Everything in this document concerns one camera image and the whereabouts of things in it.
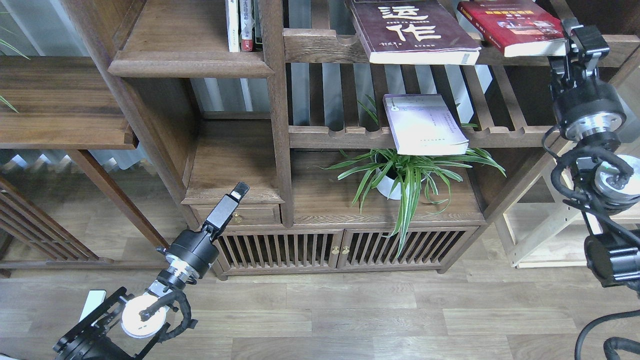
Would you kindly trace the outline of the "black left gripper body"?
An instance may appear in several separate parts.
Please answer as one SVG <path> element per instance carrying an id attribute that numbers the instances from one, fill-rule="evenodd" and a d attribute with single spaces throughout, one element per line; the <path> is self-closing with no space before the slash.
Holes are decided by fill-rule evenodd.
<path id="1" fill-rule="evenodd" d="M 224 232 L 241 200 L 239 193 L 231 193 L 215 205 L 202 225 L 205 240 L 212 241 Z"/>

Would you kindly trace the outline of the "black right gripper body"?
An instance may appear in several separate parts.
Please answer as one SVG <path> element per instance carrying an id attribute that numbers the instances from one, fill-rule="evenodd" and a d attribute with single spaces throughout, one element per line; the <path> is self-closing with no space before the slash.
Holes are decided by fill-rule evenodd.
<path id="1" fill-rule="evenodd" d="M 548 57 L 551 88 L 576 88 L 589 77 L 599 78 L 598 62 L 610 52 L 610 46 L 594 25 L 576 30 L 578 41 L 564 38 L 566 55 Z"/>

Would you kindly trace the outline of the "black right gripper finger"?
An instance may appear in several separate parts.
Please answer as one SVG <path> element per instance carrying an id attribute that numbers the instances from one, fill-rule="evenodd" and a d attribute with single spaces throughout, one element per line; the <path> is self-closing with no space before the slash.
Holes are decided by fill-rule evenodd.
<path id="1" fill-rule="evenodd" d="M 582 24 L 578 21 L 577 18 L 565 18 L 561 20 L 562 30 L 564 34 L 564 38 L 568 42 L 577 42 L 578 34 L 576 30 L 582 27 Z"/>

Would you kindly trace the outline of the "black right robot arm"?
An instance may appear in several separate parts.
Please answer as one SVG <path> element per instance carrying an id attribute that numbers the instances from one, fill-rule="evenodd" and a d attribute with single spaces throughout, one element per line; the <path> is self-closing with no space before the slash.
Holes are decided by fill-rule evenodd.
<path id="1" fill-rule="evenodd" d="M 556 166 L 552 186 L 569 207 L 582 212 L 589 235 L 586 265 L 602 287 L 639 291 L 639 231 L 611 219 L 639 201 L 639 159 L 615 154 L 617 129 L 627 119 L 612 84 L 601 80 L 598 63 L 609 52 L 601 32 L 576 18 L 561 22 L 566 55 L 549 57 L 555 128 L 575 143 L 563 155 L 550 150 Z"/>

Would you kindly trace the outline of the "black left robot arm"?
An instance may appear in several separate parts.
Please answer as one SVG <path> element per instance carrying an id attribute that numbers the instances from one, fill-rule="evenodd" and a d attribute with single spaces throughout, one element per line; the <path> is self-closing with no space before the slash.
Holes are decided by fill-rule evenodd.
<path id="1" fill-rule="evenodd" d="M 194 328 L 197 320 L 192 317 L 185 286 L 196 284 L 217 260 L 220 252 L 214 240 L 224 232 L 249 189 L 238 182 L 206 217 L 201 230 L 183 230 L 169 247 L 158 248 L 169 264 L 167 269 L 160 271 L 142 295 L 128 294 L 121 287 L 107 297 L 58 340 L 53 348 L 57 359 L 141 360 L 155 344 Z M 117 324 L 128 336 L 150 341 L 140 353 L 126 353 L 108 337 Z"/>

